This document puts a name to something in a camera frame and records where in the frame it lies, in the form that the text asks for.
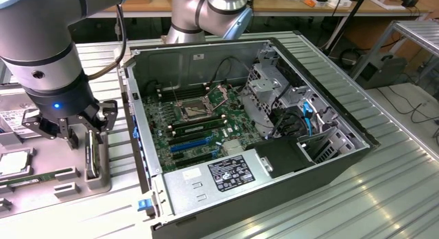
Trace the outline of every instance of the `blue pcie slot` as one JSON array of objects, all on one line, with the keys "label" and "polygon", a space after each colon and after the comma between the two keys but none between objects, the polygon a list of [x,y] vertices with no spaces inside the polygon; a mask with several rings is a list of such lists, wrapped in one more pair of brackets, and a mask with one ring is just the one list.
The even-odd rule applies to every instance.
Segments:
[{"label": "blue pcie slot", "polygon": [[203,140],[197,140],[181,145],[175,145],[171,147],[171,152],[175,153],[177,151],[183,151],[191,148],[196,148],[197,146],[207,145],[212,140],[212,136],[204,138]]}]

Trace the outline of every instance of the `gray robot arm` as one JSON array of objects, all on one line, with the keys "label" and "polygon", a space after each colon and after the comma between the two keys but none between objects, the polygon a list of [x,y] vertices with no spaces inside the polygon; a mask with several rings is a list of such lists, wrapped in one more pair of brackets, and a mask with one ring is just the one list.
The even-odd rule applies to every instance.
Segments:
[{"label": "gray robot arm", "polygon": [[37,111],[23,125],[48,139],[61,137],[72,148],[77,137],[69,125],[96,134],[113,126],[115,101],[93,98],[68,25],[124,0],[0,0],[0,58],[17,77]]},{"label": "gray robot arm", "polygon": [[239,38],[252,17],[247,0],[172,0],[167,44],[204,41],[204,31],[226,40]]}]

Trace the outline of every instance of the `circuit board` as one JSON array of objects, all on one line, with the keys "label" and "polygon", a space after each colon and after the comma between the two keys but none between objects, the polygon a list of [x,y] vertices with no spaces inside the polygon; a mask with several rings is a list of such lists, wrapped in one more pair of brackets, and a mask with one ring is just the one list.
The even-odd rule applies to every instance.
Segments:
[{"label": "circuit board", "polygon": [[[220,89],[212,90],[207,98],[211,109],[219,105],[213,110],[204,106],[203,102],[205,102],[205,99],[203,97],[179,100],[179,102],[159,102],[159,98],[153,96],[143,100],[155,148],[164,172],[228,156],[231,151],[227,151],[224,148],[224,143],[227,144],[227,142],[239,141],[242,149],[246,149],[247,145],[262,141],[255,124],[240,106],[240,96],[234,88],[227,90],[227,97],[228,100],[222,104],[224,92]],[[217,128],[199,132],[203,135],[201,141],[207,142],[207,144],[176,151],[179,146],[196,141],[169,144],[172,140],[180,137],[176,137],[176,132],[172,132],[168,126],[171,124],[184,124],[191,122],[191,120],[203,118],[205,120],[219,118],[217,120],[220,120]],[[197,161],[197,158],[201,156],[207,156],[207,158]]]}]

